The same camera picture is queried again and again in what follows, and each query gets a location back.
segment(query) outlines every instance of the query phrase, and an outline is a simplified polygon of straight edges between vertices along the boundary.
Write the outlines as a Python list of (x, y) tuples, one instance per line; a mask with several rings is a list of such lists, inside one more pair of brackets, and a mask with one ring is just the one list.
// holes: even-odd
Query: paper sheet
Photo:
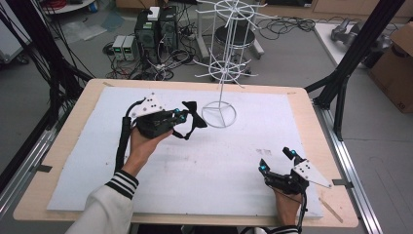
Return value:
[[(218, 92), (108, 87), (102, 92), (69, 155), (48, 210), (82, 211), (88, 195), (113, 175), (122, 117), (129, 106), (155, 93), (166, 110), (195, 100), (198, 112), (219, 100)], [(196, 215), (275, 215), (276, 201), (258, 165), (289, 174), (287, 146), (305, 157), (286, 95), (224, 92), (237, 110), (226, 129), (196, 129), (189, 140), (170, 136), (160, 143), (137, 176), (136, 213)], [(186, 134), (192, 118), (176, 127)], [(322, 216), (314, 185), (306, 216)]]

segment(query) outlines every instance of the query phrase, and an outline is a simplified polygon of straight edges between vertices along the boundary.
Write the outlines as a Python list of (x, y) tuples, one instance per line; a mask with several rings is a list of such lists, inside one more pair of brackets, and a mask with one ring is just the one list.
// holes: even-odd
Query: computer tower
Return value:
[(155, 64), (159, 63), (158, 51), (162, 50), (159, 22), (148, 20), (147, 11), (140, 12), (134, 27), (134, 35), (143, 67), (150, 66), (147, 60)]
[(148, 20), (148, 13), (142, 11), (137, 16), (134, 35), (143, 48), (157, 48), (160, 42), (158, 22)]
[(161, 38), (163, 38), (164, 41), (164, 48), (168, 49), (169, 52), (177, 50), (178, 37), (175, 6), (161, 9), (159, 24), (161, 27)]

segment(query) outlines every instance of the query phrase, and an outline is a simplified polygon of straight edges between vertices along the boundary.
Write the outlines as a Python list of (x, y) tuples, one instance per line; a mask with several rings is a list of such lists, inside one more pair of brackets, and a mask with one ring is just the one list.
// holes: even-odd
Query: aluminum rail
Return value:
[(363, 221), (366, 231), (370, 234), (382, 234), (382, 228), (380, 227), (380, 223), (368, 201), (349, 151), (347, 150), (344, 141), (340, 141), (338, 136), (334, 133), (334, 117), (331, 114), (331, 111), (321, 109), (318, 106), (315, 106), (315, 108), (319, 109), (319, 113), (325, 122), (324, 124), (331, 137), (331, 142), (334, 145), (336, 157), (340, 163), (343, 176), (348, 183), (352, 184), (352, 186), (347, 189), (351, 195), (353, 195), (354, 202), (357, 205), (358, 214)]
[(55, 124), (50, 130), (45, 130), (41, 134), (27, 157), (24, 159), (23, 163), (20, 165), (19, 169), (0, 194), (0, 219), (2, 219), (24, 186), (36, 173), (37, 167), (41, 164), (42, 159), (47, 154), (56, 139), (57, 124)]

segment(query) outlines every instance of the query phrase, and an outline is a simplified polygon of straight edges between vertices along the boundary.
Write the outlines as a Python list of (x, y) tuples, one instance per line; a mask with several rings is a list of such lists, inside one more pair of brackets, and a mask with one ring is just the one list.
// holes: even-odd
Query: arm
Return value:
[(283, 194), (279, 189), (274, 189), (274, 193), (276, 194), (277, 199), (277, 213), (279, 214), (279, 220), (282, 224), (281, 227), (277, 228), (277, 231), (275, 233), (298, 233), (298, 229), (295, 224), (295, 218), (297, 217), (297, 212), (300, 208), (302, 195), (286, 195)]
[(124, 167), (89, 195), (85, 210), (66, 234), (128, 233), (133, 214), (131, 199), (139, 185), (135, 177), (158, 143), (171, 133), (148, 139), (134, 128), (131, 131), (131, 154)]

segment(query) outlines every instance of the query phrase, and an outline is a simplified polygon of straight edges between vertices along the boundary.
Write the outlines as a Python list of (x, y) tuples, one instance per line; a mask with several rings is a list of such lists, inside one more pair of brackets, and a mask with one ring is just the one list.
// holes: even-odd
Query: person's left hand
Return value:
[(142, 136), (137, 128), (133, 128), (131, 130), (131, 153), (122, 170), (131, 176), (136, 176), (148, 162), (158, 143), (169, 137), (172, 132), (173, 130), (170, 130), (158, 137), (149, 139)]

